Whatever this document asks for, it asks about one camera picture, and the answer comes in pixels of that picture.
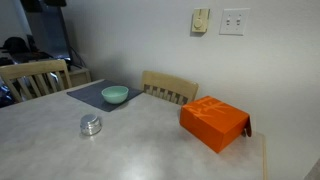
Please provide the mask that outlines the white double light switch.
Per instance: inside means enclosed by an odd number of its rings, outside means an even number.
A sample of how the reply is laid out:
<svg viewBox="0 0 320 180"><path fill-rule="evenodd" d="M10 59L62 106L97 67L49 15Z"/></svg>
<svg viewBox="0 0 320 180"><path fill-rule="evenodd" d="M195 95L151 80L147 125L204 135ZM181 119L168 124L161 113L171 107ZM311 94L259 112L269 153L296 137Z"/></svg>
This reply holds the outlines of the white double light switch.
<svg viewBox="0 0 320 180"><path fill-rule="evenodd" d="M224 9L219 34L243 36L249 13L249 8Z"/></svg>

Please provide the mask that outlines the silver round container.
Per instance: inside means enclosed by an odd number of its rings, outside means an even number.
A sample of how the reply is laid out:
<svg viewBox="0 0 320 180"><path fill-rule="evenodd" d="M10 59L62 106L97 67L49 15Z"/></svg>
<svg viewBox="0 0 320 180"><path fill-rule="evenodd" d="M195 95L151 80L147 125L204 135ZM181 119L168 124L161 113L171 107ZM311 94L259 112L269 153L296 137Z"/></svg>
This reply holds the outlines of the silver round container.
<svg viewBox="0 0 320 180"><path fill-rule="evenodd" d="M100 122L93 124L81 124L80 130L83 135L92 136L97 134L102 129L102 125Z"/></svg>

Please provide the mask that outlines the beige wall thermostat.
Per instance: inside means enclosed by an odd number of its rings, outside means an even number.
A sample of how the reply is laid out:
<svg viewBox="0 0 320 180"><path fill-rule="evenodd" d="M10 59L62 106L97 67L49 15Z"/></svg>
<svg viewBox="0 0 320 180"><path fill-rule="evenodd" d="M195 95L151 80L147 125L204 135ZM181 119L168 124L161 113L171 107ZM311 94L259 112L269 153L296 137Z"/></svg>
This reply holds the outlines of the beige wall thermostat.
<svg viewBox="0 0 320 180"><path fill-rule="evenodd" d="M210 10L208 8L195 9L192 18L192 31L205 33L208 28Z"/></svg>

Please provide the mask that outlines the orange cardboard box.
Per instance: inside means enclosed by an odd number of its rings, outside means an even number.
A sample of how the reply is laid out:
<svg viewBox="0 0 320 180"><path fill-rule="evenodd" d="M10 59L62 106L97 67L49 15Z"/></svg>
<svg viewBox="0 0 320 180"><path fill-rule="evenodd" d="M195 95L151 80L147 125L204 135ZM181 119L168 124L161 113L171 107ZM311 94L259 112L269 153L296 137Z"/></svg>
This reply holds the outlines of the orange cardboard box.
<svg viewBox="0 0 320 180"><path fill-rule="evenodd" d="M247 112L211 96L183 105L180 125L216 153L220 153L242 133L252 136Z"/></svg>

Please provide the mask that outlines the dark blue cloth mat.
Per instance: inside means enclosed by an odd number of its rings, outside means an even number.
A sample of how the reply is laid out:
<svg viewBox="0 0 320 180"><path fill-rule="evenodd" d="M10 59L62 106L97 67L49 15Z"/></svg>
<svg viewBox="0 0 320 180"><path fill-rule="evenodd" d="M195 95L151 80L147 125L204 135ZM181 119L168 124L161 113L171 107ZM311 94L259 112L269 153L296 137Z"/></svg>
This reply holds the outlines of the dark blue cloth mat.
<svg viewBox="0 0 320 180"><path fill-rule="evenodd" d="M111 112L122 105L122 103L110 104L103 98L102 91L111 86L117 86L117 83L103 80L102 82L68 92L68 95L103 111Z"/></svg>

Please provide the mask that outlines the silver container lid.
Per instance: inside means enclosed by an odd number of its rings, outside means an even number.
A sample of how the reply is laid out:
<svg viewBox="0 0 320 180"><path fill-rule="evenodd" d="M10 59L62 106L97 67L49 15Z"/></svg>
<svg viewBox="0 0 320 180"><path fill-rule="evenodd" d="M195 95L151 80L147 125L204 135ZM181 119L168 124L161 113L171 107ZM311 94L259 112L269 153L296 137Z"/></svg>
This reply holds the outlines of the silver container lid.
<svg viewBox="0 0 320 180"><path fill-rule="evenodd" d="M81 124L83 126L97 125L98 123L99 123L99 119L94 114L87 114L81 118Z"/></svg>

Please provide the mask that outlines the wooden chair near wall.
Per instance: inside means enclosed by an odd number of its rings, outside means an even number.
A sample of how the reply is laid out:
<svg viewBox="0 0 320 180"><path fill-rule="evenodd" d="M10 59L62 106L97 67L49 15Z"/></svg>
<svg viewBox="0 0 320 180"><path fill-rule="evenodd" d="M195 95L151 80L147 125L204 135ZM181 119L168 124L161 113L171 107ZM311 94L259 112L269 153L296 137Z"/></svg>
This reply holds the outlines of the wooden chair near wall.
<svg viewBox="0 0 320 180"><path fill-rule="evenodd" d="M142 73L144 93L169 102L184 105L195 99L199 85L196 82L155 71Z"/></svg>

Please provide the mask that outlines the wooden chair at left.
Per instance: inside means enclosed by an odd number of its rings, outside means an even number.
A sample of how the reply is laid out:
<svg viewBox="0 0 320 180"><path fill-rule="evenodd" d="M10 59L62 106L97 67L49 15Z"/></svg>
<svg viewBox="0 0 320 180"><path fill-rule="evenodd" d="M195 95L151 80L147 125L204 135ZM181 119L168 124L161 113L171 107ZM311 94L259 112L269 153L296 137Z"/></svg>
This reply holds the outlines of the wooden chair at left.
<svg viewBox="0 0 320 180"><path fill-rule="evenodd" d="M72 87L64 60L45 60L2 66L0 76L14 100L23 102Z"/></svg>

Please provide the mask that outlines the mint green bowl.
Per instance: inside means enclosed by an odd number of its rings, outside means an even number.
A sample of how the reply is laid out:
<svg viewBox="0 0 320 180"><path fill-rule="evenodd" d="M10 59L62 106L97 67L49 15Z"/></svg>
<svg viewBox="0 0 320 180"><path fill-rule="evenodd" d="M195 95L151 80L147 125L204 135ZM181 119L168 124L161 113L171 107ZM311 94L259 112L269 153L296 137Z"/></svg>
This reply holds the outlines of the mint green bowl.
<svg viewBox="0 0 320 180"><path fill-rule="evenodd" d="M102 90L101 94L106 102L120 104L128 97L129 89L126 86L110 86Z"/></svg>

